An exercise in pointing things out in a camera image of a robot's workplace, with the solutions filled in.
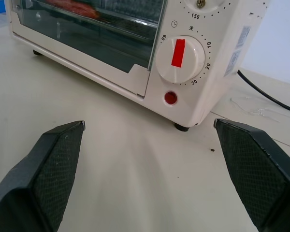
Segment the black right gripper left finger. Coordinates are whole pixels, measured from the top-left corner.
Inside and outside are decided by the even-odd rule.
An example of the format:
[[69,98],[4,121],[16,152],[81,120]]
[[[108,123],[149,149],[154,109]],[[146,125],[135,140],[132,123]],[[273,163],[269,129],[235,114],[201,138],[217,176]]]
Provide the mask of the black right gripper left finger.
[[73,188],[84,121],[57,126],[0,182],[0,232],[57,232]]

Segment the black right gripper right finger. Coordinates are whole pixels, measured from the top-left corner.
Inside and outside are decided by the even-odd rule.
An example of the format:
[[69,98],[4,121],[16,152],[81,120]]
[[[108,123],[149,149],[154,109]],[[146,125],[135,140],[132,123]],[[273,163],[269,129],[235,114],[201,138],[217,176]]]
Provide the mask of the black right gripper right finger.
[[290,232],[290,157],[263,130],[217,118],[236,192],[258,232]]

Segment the white toaster oven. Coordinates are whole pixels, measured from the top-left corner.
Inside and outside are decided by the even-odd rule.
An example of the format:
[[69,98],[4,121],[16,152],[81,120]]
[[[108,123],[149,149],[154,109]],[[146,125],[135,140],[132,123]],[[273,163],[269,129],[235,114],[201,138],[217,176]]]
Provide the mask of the white toaster oven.
[[4,0],[12,36],[172,121],[201,124],[271,0]]

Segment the glass oven door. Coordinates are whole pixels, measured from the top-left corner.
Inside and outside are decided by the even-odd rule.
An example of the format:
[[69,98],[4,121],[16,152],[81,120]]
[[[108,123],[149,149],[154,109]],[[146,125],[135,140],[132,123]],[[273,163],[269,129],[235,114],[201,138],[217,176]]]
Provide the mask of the glass oven door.
[[77,0],[92,19],[69,10],[70,0],[5,0],[15,37],[89,78],[144,96],[167,0]]

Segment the red sausage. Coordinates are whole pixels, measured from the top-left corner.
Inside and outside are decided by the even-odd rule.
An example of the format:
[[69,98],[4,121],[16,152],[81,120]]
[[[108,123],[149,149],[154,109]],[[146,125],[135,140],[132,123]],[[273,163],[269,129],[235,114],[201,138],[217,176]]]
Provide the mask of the red sausage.
[[92,19],[100,17],[100,13],[92,5],[77,0],[70,0],[69,10],[75,14]]

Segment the red indicator light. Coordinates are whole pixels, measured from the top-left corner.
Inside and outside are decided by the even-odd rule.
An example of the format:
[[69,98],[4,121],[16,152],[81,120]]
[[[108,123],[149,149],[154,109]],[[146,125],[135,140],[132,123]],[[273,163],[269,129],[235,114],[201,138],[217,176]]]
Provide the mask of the red indicator light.
[[177,95],[175,92],[173,91],[168,91],[165,93],[164,95],[164,101],[168,104],[168,105],[174,105],[177,103]]

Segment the white timer knob red tape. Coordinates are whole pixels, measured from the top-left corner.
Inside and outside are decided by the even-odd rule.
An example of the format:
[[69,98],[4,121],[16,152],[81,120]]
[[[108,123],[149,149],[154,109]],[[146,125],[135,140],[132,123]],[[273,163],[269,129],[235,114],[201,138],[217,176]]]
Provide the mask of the white timer knob red tape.
[[160,77],[172,84],[181,84],[196,77],[204,64],[204,48],[197,39],[190,36],[167,39],[155,55]]

